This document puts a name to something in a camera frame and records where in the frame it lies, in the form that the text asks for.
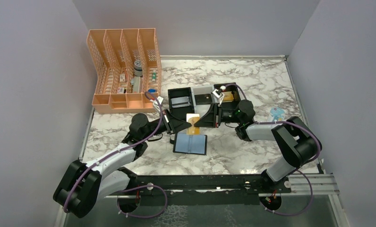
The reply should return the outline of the black leather card holder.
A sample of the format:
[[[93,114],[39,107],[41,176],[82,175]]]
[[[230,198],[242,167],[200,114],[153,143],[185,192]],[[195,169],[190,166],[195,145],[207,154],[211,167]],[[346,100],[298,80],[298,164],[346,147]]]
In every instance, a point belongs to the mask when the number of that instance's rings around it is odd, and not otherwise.
[[[173,145],[173,153],[206,155],[207,135],[189,135],[178,132],[171,136],[170,144]]]

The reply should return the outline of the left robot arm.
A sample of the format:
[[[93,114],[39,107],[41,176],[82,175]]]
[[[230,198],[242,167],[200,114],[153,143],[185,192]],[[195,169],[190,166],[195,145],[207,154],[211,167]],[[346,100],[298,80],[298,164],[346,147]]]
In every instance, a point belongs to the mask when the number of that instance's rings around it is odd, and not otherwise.
[[[98,199],[116,191],[131,194],[136,189],[136,181],[119,168],[132,163],[147,149],[147,140],[167,130],[180,131],[191,127],[191,123],[161,111],[157,120],[149,121],[143,113],[132,117],[129,132],[121,143],[103,156],[88,161],[73,161],[67,168],[53,200],[63,206],[66,213],[78,218],[86,216]]]

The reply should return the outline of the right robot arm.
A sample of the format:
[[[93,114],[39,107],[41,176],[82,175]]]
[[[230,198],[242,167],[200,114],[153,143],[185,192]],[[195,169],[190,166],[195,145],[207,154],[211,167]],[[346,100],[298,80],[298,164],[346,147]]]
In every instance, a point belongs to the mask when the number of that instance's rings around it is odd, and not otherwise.
[[[261,173],[260,186],[265,192],[273,192],[279,182],[317,158],[322,150],[321,142],[294,116],[286,121],[256,122],[254,106],[249,100],[241,100],[234,109],[224,110],[220,104],[211,104],[207,113],[195,127],[217,128],[224,123],[236,123],[235,132],[243,141],[275,141],[282,156]]]

